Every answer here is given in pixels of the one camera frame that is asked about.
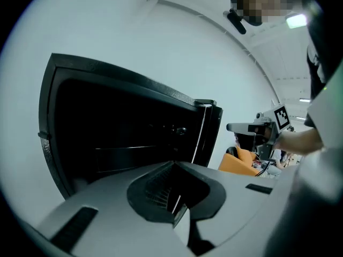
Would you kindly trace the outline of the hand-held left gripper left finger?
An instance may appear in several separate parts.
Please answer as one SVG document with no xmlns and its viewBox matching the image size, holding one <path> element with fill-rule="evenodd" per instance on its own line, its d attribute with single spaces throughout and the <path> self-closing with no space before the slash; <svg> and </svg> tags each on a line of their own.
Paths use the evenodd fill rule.
<svg viewBox="0 0 343 257">
<path fill-rule="evenodd" d="M 51 239 L 83 206 L 98 212 L 72 250 L 74 256 L 193 256 L 169 223 L 153 223 L 130 206 L 126 191 L 154 164 L 99 179 L 56 207 L 38 226 Z"/>
</svg>

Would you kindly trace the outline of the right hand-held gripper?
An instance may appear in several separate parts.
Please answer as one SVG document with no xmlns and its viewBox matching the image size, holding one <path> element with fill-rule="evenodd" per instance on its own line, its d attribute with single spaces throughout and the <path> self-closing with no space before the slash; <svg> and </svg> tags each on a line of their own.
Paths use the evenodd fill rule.
<svg viewBox="0 0 343 257">
<path fill-rule="evenodd" d="M 228 123 L 226 129 L 234 133 L 253 133 L 253 150 L 259 158 L 270 161 L 273 146 L 280 133 L 290 126 L 290 120 L 284 104 L 266 112 L 256 114 L 256 119 L 249 123 Z"/>
</svg>

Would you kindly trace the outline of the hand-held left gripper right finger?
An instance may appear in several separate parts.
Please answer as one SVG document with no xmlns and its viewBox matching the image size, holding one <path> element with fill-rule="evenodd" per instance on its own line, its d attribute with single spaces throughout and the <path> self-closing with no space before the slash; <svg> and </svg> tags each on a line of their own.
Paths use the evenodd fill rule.
<svg viewBox="0 0 343 257">
<path fill-rule="evenodd" d="M 201 244 L 209 250 L 265 250 L 285 210 L 295 168 L 278 179 L 222 172 L 182 162 L 180 166 L 211 181 L 211 218 L 195 222 Z"/>
</svg>

